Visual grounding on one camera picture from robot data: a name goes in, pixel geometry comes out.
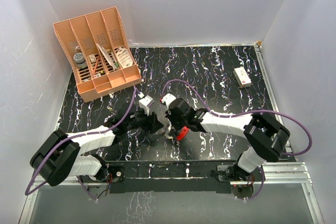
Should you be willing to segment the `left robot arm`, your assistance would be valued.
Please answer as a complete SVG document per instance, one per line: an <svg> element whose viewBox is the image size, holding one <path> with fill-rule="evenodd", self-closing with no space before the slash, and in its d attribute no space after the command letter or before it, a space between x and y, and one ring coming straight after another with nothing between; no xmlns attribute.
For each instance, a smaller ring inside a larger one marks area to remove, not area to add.
<svg viewBox="0 0 336 224"><path fill-rule="evenodd" d="M133 105L125 119L111 130L110 128L122 119L126 111L127 108L124 107L100 127L80 132L80 137L67 140L53 150L61 141L75 135L55 130L31 158L31 167L37 170L47 154L52 152L39 171L39 175L50 186L59 185L69 176L88 175L98 182L104 181L109 173L105 161L97 155L86 156L85 153L120 142L130 130L142 129L153 134L163 127L155 112L146 114L145 109Z"/></svg>

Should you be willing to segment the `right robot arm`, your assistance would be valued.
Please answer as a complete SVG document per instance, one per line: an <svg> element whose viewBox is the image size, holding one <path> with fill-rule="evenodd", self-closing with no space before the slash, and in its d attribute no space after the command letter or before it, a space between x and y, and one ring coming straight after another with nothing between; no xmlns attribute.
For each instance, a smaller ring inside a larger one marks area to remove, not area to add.
<svg viewBox="0 0 336 224"><path fill-rule="evenodd" d="M166 106L166 118L177 131L186 127L193 132L221 132L248 141L248 150L239 155L234 165L212 171L218 178L248 180L256 168L280 160L290 136L289 130L269 113L257 112L238 117L215 115L204 108L194 109L185 100L171 94L162 98L161 103Z"/></svg>

